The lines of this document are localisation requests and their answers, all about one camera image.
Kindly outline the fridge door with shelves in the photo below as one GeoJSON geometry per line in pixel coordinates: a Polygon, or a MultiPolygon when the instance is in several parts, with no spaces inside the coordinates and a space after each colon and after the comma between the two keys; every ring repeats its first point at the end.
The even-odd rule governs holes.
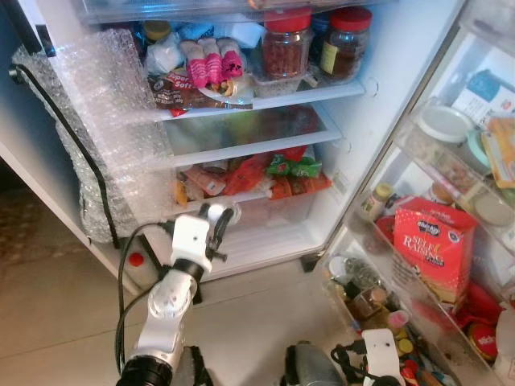
{"type": "MultiPolygon", "coordinates": [[[[473,276],[490,294],[512,294],[511,203],[501,198],[488,170],[468,152],[469,136],[463,145],[445,144],[423,133],[415,117],[428,105],[451,107],[471,76],[483,70],[514,89],[515,0],[396,0],[374,5],[372,14],[370,47],[360,71],[365,95],[324,107],[343,131],[332,157],[348,184],[347,207],[340,211],[319,262],[340,245],[349,246],[354,228],[372,222],[358,216],[358,207],[377,183],[389,183],[393,201],[449,194],[457,208],[475,217],[473,276]]],[[[383,222],[373,224],[389,236],[383,222]]],[[[360,323],[344,304],[342,280],[324,282],[318,265],[317,272],[324,301],[335,312],[332,335],[323,348],[356,342],[360,323]]],[[[391,305],[410,317],[414,360],[444,372],[426,363],[426,340],[408,305],[398,304],[396,294],[383,287],[391,305]]],[[[455,384],[446,374],[445,381],[455,384]]]]}

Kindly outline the black fridge white interior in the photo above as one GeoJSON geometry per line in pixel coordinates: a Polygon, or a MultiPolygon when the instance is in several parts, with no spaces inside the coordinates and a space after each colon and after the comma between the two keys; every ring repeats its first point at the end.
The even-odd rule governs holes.
{"type": "Polygon", "coordinates": [[[126,285],[237,217],[206,279],[342,235],[468,0],[0,0],[0,159],[126,285]]]}

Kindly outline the clear crisper drawer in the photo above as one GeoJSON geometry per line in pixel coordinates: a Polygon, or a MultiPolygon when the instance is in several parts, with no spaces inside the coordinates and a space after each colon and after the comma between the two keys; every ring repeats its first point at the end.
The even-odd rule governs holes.
{"type": "Polygon", "coordinates": [[[231,203],[237,210],[235,224],[229,225],[227,234],[251,232],[299,224],[305,220],[315,201],[315,195],[290,196],[273,201],[265,192],[244,192],[236,196],[217,196],[205,201],[175,205],[173,214],[196,213],[202,203],[231,203]]]}

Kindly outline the red food packet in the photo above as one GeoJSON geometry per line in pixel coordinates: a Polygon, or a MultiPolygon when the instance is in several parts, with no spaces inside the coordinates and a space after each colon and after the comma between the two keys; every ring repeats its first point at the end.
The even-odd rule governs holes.
{"type": "Polygon", "coordinates": [[[255,154],[243,161],[227,176],[225,180],[227,187],[222,191],[222,195],[236,195],[253,190],[264,180],[272,157],[270,152],[262,152],[262,154],[255,154]]]}

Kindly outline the orange food packet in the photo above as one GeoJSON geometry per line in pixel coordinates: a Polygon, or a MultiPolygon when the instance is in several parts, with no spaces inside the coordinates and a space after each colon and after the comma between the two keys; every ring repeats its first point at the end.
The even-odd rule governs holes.
{"type": "Polygon", "coordinates": [[[269,198],[273,201],[291,196],[313,194],[332,186],[332,181],[319,173],[316,177],[277,176],[272,179],[269,198]]]}

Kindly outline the green food packet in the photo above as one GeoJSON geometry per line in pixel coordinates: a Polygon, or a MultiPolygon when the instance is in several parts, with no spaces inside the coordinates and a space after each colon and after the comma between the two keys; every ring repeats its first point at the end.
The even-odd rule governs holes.
{"type": "Polygon", "coordinates": [[[265,173],[271,176],[313,178],[319,176],[322,170],[323,163],[315,158],[301,157],[299,161],[291,161],[284,154],[273,154],[265,173]]]}

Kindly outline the white bottle red cap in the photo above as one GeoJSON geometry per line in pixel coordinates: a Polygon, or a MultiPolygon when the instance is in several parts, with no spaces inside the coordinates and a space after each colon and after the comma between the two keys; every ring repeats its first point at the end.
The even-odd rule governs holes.
{"type": "Polygon", "coordinates": [[[144,273],[155,273],[154,265],[150,257],[142,250],[133,249],[126,254],[126,272],[134,275],[143,275],[144,273]]]}

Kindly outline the white plate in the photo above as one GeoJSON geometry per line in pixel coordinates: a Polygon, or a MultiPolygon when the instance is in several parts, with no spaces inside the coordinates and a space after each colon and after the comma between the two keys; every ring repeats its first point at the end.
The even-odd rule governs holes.
{"type": "Polygon", "coordinates": [[[198,88],[207,98],[227,105],[244,106],[248,108],[254,99],[254,82],[250,74],[226,80],[217,87],[198,88]]]}

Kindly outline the brown bread pack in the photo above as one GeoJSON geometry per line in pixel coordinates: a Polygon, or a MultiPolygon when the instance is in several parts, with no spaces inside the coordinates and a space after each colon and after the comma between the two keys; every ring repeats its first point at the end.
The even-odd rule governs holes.
{"type": "Polygon", "coordinates": [[[150,85],[154,105],[159,109],[171,111],[173,117],[196,108],[253,108],[253,104],[234,104],[210,98],[194,88],[190,78],[181,72],[148,75],[147,83],[150,85]]]}

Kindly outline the pink white wrapped pack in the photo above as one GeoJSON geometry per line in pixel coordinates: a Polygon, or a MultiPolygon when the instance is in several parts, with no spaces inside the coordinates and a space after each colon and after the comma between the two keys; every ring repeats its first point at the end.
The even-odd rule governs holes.
{"type": "Polygon", "coordinates": [[[198,40],[204,54],[205,84],[204,87],[216,87],[225,81],[222,70],[222,54],[214,38],[201,38],[198,40]]]}
{"type": "Polygon", "coordinates": [[[232,80],[242,76],[245,72],[241,47],[233,38],[220,38],[216,41],[221,56],[222,77],[232,80]]]}
{"type": "Polygon", "coordinates": [[[187,69],[190,80],[195,88],[207,88],[208,69],[206,55],[202,45],[194,40],[180,41],[179,48],[183,52],[185,58],[185,69],[187,69]]]}

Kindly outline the orange cardboard box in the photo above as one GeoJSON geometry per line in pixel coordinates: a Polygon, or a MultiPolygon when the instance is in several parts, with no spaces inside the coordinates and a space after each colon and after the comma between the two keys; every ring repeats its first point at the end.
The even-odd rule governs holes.
{"type": "Polygon", "coordinates": [[[499,188],[515,187],[515,118],[494,117],[481,135],[487,157],[492,165],[492,175],[499,188]]]}

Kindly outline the red self raising flour box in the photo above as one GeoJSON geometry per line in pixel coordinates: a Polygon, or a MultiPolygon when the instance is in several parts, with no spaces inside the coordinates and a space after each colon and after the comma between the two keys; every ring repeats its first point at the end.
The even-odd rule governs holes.
{"type": "Polygon", "coordinates": [[[463,210],[409,196],[398,204],[393,245],[445,304],[466,297],[478,221],[463,210]]]}

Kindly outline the red lid jar dark contents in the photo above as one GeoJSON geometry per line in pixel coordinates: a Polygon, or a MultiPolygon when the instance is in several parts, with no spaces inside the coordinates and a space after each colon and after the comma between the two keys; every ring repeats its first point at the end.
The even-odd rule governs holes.
{"type": "Polygon", "coordinates": [[[323,36],[319,67],[330,84],[346,84],[360,73],[373,14],[367,7],[334,10],[323,36]]]}

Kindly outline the white lid tub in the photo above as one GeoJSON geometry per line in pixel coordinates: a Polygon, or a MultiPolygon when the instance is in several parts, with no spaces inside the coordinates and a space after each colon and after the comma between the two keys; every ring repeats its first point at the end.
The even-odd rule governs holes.
{"type": "Polygon", "coordinates": [[[459,110],[444,105],[428,105],[415,117],[423,133],[445,144],[460,146],[477,126],[459,110]]]}

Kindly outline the blue white box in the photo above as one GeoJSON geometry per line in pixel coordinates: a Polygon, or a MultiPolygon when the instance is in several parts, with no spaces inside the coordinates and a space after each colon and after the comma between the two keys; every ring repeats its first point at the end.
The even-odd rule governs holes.
{"type": "Polygon", "coordinates": [[[515,92],[500,77],[483,70],[471,76],[450,106],[486,129],[493,118],[514,117],[515,92]]]}

